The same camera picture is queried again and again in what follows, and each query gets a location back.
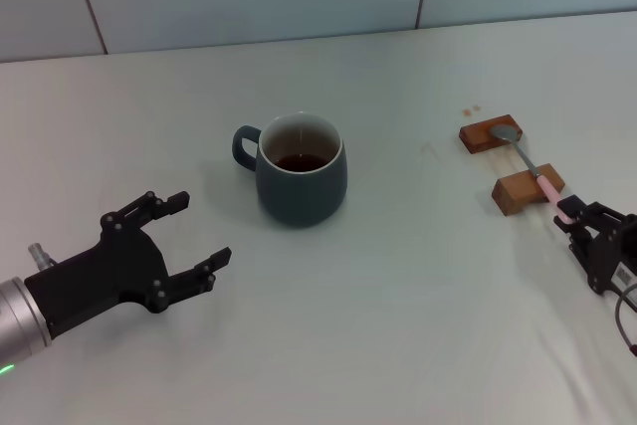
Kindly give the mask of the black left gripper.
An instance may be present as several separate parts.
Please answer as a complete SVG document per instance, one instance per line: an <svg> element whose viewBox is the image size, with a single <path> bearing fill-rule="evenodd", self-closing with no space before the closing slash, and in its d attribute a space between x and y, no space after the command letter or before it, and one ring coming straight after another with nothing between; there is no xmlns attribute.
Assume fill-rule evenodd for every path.
<svg viewBox="0 0 637 425"><path fill-rule="evenodd" d="M163 256L143 232L151 221L189 206L190 195L176 193L162 200L148 191L118 211L102 217L100 240L90 249L25 280L56 338L124 303L153 314L213 290L215 273L230 263L226 247L192 269L169 276Z"/></svg>

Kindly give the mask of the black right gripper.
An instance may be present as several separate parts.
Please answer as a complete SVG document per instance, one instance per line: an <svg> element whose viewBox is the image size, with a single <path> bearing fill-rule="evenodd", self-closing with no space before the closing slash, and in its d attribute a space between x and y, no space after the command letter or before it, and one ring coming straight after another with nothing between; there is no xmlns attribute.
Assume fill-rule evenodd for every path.
<svg viewBox="0 0 637 425"><path fill-rule="evenodd" d="M571 195L557 203L563 215L553 223L569 237L569 249L598 295L620 296L636 283L636 216L623 215L598 202L585 204ZM597 232L592 237L586 227Z"/></svg>

